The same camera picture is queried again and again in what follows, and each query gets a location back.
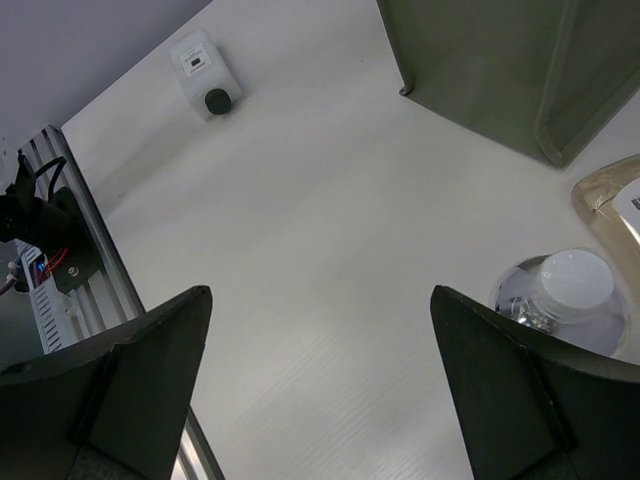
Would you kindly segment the clear bottle white cap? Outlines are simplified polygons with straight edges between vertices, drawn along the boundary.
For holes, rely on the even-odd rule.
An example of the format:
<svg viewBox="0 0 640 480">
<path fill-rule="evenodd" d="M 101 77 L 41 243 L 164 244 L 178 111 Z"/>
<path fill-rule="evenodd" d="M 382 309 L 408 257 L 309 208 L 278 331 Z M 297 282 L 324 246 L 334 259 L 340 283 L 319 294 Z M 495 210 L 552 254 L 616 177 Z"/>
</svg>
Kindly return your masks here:
<svg viewBox="0 0 640 480">
<path fill-rule="evenodd" d="M 609 264 L 583 248 L 517 264 L 496 286 L 492 304 L 520 325 L 607 357 L 619 349 L 629 324 Z"/>
</svg>

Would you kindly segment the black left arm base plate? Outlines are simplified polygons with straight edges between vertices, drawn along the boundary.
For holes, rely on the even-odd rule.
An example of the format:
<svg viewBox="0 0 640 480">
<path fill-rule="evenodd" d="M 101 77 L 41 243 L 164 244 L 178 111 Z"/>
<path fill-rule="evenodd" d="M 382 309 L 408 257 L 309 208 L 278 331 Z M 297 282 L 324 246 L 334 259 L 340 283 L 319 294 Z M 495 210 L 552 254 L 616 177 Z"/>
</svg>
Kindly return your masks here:
<svg viewBox="0 0 640 480">
<path fill-rule="evenodd" d="M 76 220 L 76 231 L 65 245 L 67 253 L 53 269 L 57 289 L 68 294 L 79 289 L 103 267 L 103 261 L 80 206 L 69 187 L 61 187 L 53 196 L 53 203 Z"/>
</svg>

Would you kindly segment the amber refill pouch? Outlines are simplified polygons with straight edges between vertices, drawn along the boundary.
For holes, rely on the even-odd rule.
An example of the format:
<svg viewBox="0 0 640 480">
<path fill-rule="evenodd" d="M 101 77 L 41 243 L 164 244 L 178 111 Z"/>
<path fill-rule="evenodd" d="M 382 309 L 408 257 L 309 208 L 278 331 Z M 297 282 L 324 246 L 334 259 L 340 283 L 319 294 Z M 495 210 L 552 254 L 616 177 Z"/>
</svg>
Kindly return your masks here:
<svg viewBox="0 0 640 480">
<path fill-rule="evenodd" d="M 573 207 L 606 250 L 639 303 L 639 157 L 630 156 L 587 175 L 571 192 Z"/>
</svg>

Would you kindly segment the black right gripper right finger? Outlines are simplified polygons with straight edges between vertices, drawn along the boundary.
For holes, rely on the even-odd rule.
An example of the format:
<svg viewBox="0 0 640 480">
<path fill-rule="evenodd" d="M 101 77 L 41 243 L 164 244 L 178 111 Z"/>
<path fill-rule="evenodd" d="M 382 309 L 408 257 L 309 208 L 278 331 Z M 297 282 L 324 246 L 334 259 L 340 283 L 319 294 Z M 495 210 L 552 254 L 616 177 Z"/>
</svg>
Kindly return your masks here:
<svg viewBox="0 0 640 480">
<path fill-rule="evenodd" d="M 636 479 L 639 368 L 438 285 L 430 312 L 476 479 Z"/>
</svg>

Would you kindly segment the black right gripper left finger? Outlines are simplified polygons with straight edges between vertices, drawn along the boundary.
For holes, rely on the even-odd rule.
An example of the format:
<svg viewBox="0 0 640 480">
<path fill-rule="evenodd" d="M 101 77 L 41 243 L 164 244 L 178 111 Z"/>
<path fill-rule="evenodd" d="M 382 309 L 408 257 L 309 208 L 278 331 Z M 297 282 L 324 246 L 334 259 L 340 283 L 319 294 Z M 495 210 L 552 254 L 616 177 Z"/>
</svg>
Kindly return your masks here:
<svg viewBox="0 0 640 480">
<path fill-rule="evenodd" d="M 194 286 L 1 372 L 4 479 L 168 479 L 213 310 Z"/>
</svg>

